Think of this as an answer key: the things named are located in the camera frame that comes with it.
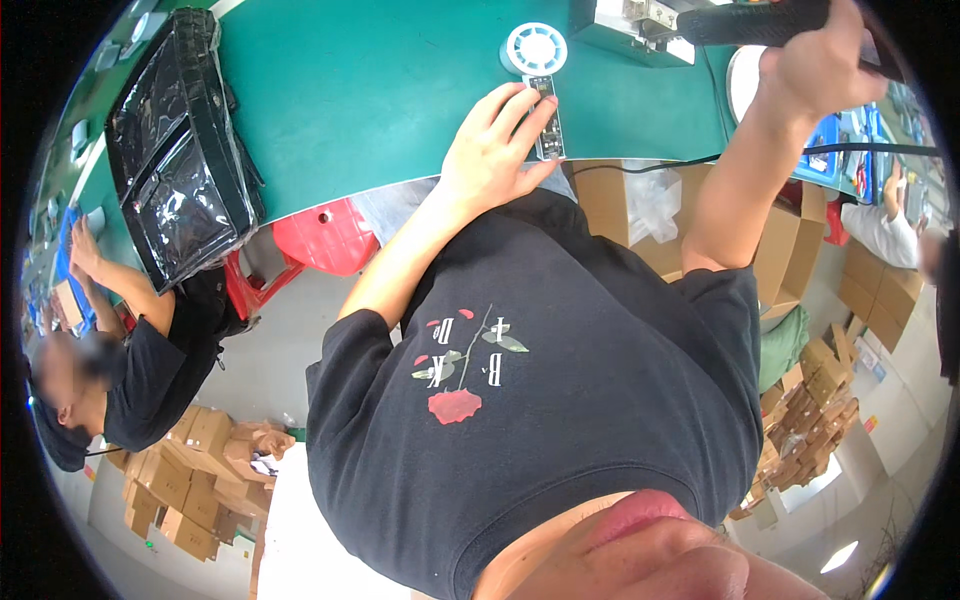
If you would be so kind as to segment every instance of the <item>hand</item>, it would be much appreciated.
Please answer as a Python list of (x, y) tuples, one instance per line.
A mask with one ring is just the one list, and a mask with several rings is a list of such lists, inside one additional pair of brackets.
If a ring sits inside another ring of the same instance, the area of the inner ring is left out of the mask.
[(890, 202), (899, 203), (900, 196), (897, 187), (900, 179), (900, 161), (894, 158), (893, 165), (890, 168), (890, 177), (883, 183), (883, 195), (886, 196)]
[(71, 235), (73, 237), (73, 249), (70, 251), (71, 272), (76, 264), (77, 268), (85, 274), (90, 274), (95, 270), (101, 255), (97, 242), (93, 239), (93, 233), (86, 224), (86, 215), (73, 225)]
[(80, 287), (85, 290), (90, 285), (90, 276), (86, 274), (80, 265), (73, 259), (73, 253), (70, 253), (70, 275), (80, 283)]
[(888, 81), (858, 68), (863, 17), (853, 0), (831, 0), (827, 25), (802, 33), (760, 60), (760, 88), (787, 113), (819, 122), (828, 114), (879, 100)]
[(532, 192), (560, 164), (551, 160), (520, 172), (523, 159), (557, 110), (556, 97), (545, 98), (517, 128), (539, 99), (540, 93), (524, 84), (501, 85), (481, 99), (457, 131), (444, 158), (438, 194), (431, 195), (469, 221)]

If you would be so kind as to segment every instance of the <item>mouth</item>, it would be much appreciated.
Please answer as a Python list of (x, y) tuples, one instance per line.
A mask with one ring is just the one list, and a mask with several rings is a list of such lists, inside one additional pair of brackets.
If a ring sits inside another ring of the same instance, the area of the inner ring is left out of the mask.
[(641, 490), (619, 500), (590, 532), (590, 549), (621, 540), (664, 518), (694, 520), (667, 492)]

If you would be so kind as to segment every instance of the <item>light fixture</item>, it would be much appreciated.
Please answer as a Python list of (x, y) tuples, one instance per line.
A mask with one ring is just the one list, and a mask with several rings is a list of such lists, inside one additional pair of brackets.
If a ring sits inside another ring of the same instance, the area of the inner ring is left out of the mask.
[(855, 541), (854, 543), (846, 545), (834, 552), (833, 556), (830, 557), (830, 560), (827, 561), (827, 564), (824, 564), (824, 568), (820, 569), (820, 574), (823, 575), (824, 573), (832, 571), (836, 567), (845, 563), (850, 555), (853, 554), (853, 550), (856, 549), (856, 545), (859, 543), (859, 541)]

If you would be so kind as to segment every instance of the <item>coworker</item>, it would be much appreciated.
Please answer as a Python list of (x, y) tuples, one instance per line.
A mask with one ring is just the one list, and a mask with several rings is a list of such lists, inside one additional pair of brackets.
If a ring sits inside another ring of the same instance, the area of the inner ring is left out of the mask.
[[(435, 598), (824, 597), (711, 527), (761, 447), (750, 267), (827, 114), (882, 97), (863, 20), (769, 50), (664, 283), (520, 164), (557, 106), (504, 84), (359, 278), (307, 369), (315, 499), (345, 548)], [(394, 347), (390, 331), (400, 324)]]
[[(96, 313), (98, 331), (80, 341), (65, 331), (50, 333), (32, 365), (42, 400), (34, 405), (37, 430), (66, 471), (84, 467), (98, 434), (134, 452), (159, 441), (193, 401), (235, 318), (222, 268), (157, 296), (144, 274), (100, 255), (86, 217), (72, 235), (70, 274)], [(126, 328), (94, 282), (140, 315), (125, 348)]]
[(890, 177), (883, 185), (883, 204), (858, 204), (842, 194), (840, 222), (844, 229), (873, 255), (893, 267), (918, 269), (928, 282), (936, 279), (940, 250), (947, 236), (937, 228), (925, 228), (926, 216), (911, 226), (903, 214), (906, 179), (894, 159)]

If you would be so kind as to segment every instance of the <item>black cap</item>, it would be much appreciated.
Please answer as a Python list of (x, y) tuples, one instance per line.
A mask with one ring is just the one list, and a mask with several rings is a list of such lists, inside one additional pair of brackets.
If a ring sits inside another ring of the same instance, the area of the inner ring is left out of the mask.
[(68, 429), (57, 420), (57, 411), (37, 398), (32, 406), (36, 432), (54, 464), (67, 472), (84, 468), (86, 448), (93, 440), (82, 426)]

